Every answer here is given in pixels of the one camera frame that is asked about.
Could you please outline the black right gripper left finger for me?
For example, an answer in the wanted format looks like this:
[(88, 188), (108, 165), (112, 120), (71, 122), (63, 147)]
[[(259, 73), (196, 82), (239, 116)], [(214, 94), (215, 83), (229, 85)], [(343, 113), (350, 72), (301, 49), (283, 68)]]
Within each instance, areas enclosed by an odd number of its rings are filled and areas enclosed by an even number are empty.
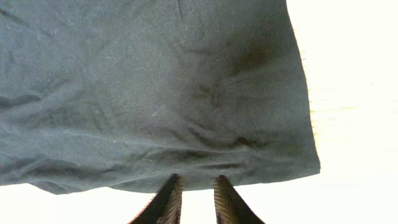
[(182, 189), (181, 176), (172, 174), (153, 199), (128, 224), (179, 224)]

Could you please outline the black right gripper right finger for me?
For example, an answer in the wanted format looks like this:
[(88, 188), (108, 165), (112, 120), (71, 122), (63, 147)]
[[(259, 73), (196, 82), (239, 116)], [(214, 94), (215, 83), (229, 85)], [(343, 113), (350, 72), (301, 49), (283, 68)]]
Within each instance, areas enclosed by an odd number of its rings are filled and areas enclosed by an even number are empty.
[(215, 179), (213, 197), (217, 224), (265, 224), (249, 208), (225, 175)]

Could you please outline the black shorts with mesh lining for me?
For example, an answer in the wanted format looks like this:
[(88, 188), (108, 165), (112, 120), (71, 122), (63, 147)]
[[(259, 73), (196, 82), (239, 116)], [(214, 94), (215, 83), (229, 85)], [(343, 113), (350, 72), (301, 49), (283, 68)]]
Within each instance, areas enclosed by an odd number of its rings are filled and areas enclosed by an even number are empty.
[(285, 0), (1, 0), (1, 184), (152, 193), (316, 175)]

